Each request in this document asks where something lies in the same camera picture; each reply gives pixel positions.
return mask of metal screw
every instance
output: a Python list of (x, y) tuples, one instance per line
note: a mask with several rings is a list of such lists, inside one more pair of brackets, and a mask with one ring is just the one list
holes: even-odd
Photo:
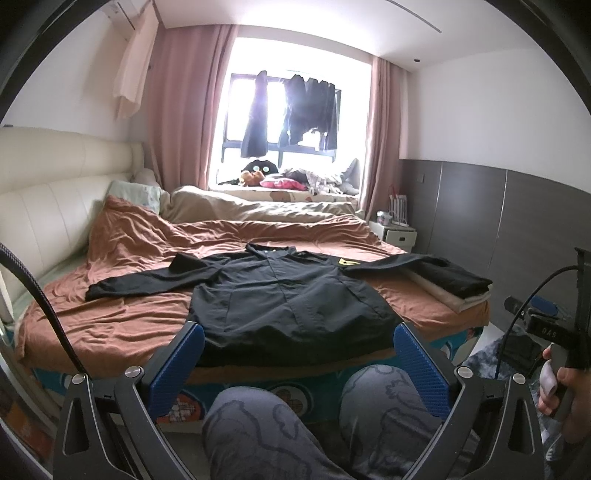
[(525, 377), (521, 374), (513, 375), (513, 380), (515, 380), (519, 385), (523, 385), (525, 383)]
[(81, 384), (84, 380), (86, 380), (86, 375), (85, 374), (76, 374), (72, 377), (72, 383), (74, 385), (79, 385)]
[(472, 378), (472, 370), (468, 367), (460, 367), (457, 369), (457, 374), (460, 375), (462, 378)]
[(125, 371), (125, 376), (127, 378), (135, 378), (137, 377), (140, 373), (142, 372), (142, 368), (141, 367), (129, 367), (126, 371)]

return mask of pink cushion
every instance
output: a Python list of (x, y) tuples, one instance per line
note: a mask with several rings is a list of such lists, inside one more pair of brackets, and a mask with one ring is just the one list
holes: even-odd
[(292, 179), (269, 179), (266, 178), (261, 182), (261, 187), (266, 189), (281, 189), (281, 190), (307, 190), (308, 187), (302, 185), (299, 181)]

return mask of black cable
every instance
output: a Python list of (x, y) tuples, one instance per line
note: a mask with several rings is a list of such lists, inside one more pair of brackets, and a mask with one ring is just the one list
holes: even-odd
[(60, 321), (57, 318), (56, 312), (47, 300), (45, 293), (37, 283), (37, 280), (31, 275), (31, 272), (27, 270), (25, 265), (8, 249), (6, 246), (0, 242), (0, 265), (3, 265), (8, 269), (10, 273), (12, 273), (20, 282), (25, 286), (25, 288), (29, 291), (29, 293), (33, 296), (35, 301), (41, 307), (41, 310), (47, 317), (53, 331), (56, 333), (57, 339), (60, 341), (61, 346), (66, 351), (66, 354), (76, 367), (80, 373), (84, 373), (88, 375), (88, 372), (82, 365), (82, 362), (76, 355), (72, 344), (68, 340), (64, 329), (61, 326)]
[(505, 332), (505, 334), (503, 335), (503, 341), (501, 342), (501, 347), (499, 348), (499, 358), (496, 361), (496, 370), (495, 370), (495, 380), (498, 380), (499, 378), (499, 370), (501, 369), (501, 359), (503, 358), (503, 352), (505, 351), (505, 345), (507, 343), (507, 339), (509, 338), (509, 334), (511, 333), (511, 330), (513, 329), (513, 327), (515, 326), (515, 322), (517, 322), (517, 320), (519, 319), (519, 316), (521, 315), (521, 313), (525, 310), (525, 307), (528, 306), (528, 304), (531, 302), (531, 299), (535, 297), (535, 295), (550, 281), (552, 280), (554, 277), (557, 277), (558, 275), (560, 275), (561, 273), (564, 272), (568, 272), (571, 270), (578, 270), (579, 266), (578, 265), (570, 265), (568, 267), (562, 267), (559, 268), (557, 271), (555, 271), (552, 275), (550, 275), (548, 278), (546, 278), (539, 286), (538, 288), (536, 288), (533, 293), (528, 297), (528, 299), (526, 301), (524, 301), (523, 305), (519, 308), (519, 310), (517, 310), (517, 313), (515, 314), (515, 317), (513, 318), (513, 321), (511, 322), (511, 325), (509, 327), (509, 329)]

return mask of hanging clothes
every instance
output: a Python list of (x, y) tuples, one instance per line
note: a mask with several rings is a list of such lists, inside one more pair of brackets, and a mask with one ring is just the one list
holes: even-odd
[(300, 75), (284, 85), (287, 108), (279, 147), (297, 145), (305, 133), (319, 132), (318, 150), (336, 150), (339, 118), (335, 86), (312, 78), (305, 82)]
[(264, 157), (268, 152), (267, 122), (269, 97), (267, 92), (267, 71), (263, 70), (255, 79), (255, 96), (248, 114), (248, 124), (240, 146), (242, 158)]

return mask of pink curtain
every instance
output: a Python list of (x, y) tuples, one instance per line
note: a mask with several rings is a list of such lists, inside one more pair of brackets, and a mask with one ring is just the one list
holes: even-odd
[(398, 186), (401, 73), (400, 67), (374, 57), (361, 184), (361, 209), (366, 220), (374, 217), (378, 210), (388, 210), (390, 187)]
[(152, 65), (148, 132), (152, 164), (169, 192), (207, 189), (217, 108), (237, 25), (158, 31)]

